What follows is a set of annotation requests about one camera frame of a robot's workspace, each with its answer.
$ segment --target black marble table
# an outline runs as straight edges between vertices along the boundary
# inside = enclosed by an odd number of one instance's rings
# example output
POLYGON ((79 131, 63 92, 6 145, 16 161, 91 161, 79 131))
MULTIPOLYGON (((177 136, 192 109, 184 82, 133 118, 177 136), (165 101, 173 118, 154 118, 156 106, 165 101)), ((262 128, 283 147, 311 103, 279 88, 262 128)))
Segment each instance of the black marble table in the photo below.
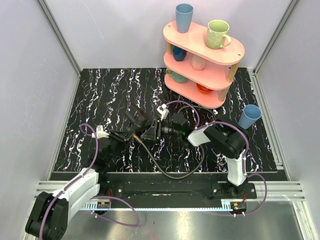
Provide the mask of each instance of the black marble table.
MULTIPOLYGON (((71 114, 64 133, 59 155, 54 166, 55 172, 78 172, 91 157, 95 141, 84 136, 81 123, 94 128, 103 125, 105 129, 125 130, 129 121, 125 112, 131 104, 136 104, 151 117, 158 116, 156 108, 173 100, 192 102, 169 90, 165 83, 165 68, 124 68, 124 69, 84 69, 73 102, 71 114)), ((213 110, 215 118, 225 115, 238 121, 247 104, 257 105, 255 93, 246 68, 239 68, 231 85, 224 105, 213 110)), ((171 113, 182 104, 169 106, 171 113)), ((195 125, 195 115, 190 108, 182 111, 191 126, 195 125)), ((213 116, 199 110, 200 126, 212 121, 213 116)), ((249 151, 246 158, 248 172, 276 172, 276 164, 262 119, 252 128, 249 151)), ((178 144, 175 137, 162 138, 159 143, 148 142, 159 165, 167 172, 187 172, 201 159, 198 147, 187 149, 178 144)), ((199 172, 226 172, 226 158, 209 143, 204 145, 205 160, 199 172)), ((109 163, 112 172, 158 172, 146 151, 135 141, 131 141, 122 154, 109 163)))

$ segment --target shelf board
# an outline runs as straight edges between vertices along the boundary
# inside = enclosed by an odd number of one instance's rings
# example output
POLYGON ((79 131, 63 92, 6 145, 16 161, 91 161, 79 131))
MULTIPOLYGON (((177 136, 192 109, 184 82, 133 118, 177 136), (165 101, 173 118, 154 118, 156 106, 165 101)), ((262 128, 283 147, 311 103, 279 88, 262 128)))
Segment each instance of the shelf board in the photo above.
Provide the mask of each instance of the shelf board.
POLYGON ((192 57, 193 54, 188 52, 183 61, 176 61, 172 54, 166 53, 163 60, 167 68, 208 89, 223 90, 232 84, 227 81, 230 71, 227 66, 206 61, 206 65, 201 71, 194 70, 191 64, 192 57))
POLYGON ((236 64, 245 54, 245 47, 233 37, 229 46, 220 49, 208 48, 205 44, 207 27, 194 22, 191 22, 188 32, 180 33, 177 31, 176 21, 172 21, 164 27, 163 35, 168 43, 219 65, 236 64))
POLYGON ((219 91, 213 91, 210 94, 203 94, 197 89, 196 83, 191 80, 188 80, 185 83, 177 83, 170 75, 166 74, 164 77, 164 82, 165 85, 172 91, 207 109, 217 109, 225 102, 219 101, 219 91))

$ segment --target shelf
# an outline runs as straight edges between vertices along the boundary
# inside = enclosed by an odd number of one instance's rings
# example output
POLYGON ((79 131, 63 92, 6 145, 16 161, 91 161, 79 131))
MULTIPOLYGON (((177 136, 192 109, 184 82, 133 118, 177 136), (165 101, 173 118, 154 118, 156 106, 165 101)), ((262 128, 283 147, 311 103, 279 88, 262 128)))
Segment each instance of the shelf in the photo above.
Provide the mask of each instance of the shelf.
POLYGON ((191 64, 193 54, 188 52, 183 61, 176 61, 173 55, 164 55, 164 64, 172 71, 205 86, 208 89, 223 90, 228 88, 232 82, 227 81, 230 69, 227 66, 218 65, 207 61, 204 69, 194 70, 191 64))
POLYGON ((219 101, 219 91, 213 91, 210 94, 203 94, 197 89, 194 81, 188 80, 185 83, 177 83, 173 78, 166 74, 164 77, 165 85, 172 91, 190 99, 191 101, 207 108, 217 109, 221 107, 225 101, 219 101))
POLYGON ((188 32, 180 33, 177 31, 176 21, 172 21, 164 27, 163 35, 168 43, 219 65, 236 64, 245 54, 245 47, 233 37, 229 46, 221 49, 208 48, 205 44, 207 27, 194 22, 191 23, 188 32))

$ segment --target orange bowl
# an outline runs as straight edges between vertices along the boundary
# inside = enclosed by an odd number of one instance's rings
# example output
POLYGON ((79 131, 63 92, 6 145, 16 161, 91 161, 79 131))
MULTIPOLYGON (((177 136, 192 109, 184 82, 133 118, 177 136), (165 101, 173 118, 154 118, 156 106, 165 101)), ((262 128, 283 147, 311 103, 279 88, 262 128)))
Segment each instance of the orange bowl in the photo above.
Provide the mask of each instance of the orange bowl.
POLYGON ((202 86, 199 83, 196 84, 196 88, 203 94, 210 94, 213 92, 212 89, 206 88, 205 86, 202 86))

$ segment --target pink vase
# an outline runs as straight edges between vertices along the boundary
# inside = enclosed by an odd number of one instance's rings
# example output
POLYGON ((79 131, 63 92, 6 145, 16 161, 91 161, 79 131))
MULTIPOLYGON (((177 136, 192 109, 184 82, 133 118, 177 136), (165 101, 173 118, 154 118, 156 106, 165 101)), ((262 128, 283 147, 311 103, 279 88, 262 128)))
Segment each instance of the pink vase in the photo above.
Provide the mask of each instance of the pink vase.
POLYGON ((206 66, 206 61, 204 58, 193 54, 191 64, 194 70, 201 71, 206 66))

